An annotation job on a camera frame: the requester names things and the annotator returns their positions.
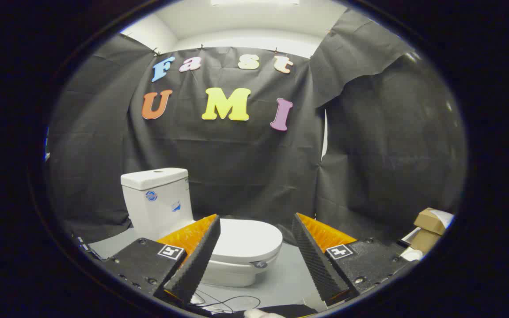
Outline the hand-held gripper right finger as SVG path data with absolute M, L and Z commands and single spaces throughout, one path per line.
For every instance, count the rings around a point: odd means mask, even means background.
M 374 291 L 418 263 L 374 237 L 359 240 L 300 213 L 293 217 L 292 233 L 328 306 Z

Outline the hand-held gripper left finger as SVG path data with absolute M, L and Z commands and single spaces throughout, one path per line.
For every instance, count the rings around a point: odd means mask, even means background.
M 107 258 L 103 267 L 145 296 L 186 305 L 204 276 L 220 232 L 220 216 L 210 215 L 158 240 L 137 238 Z

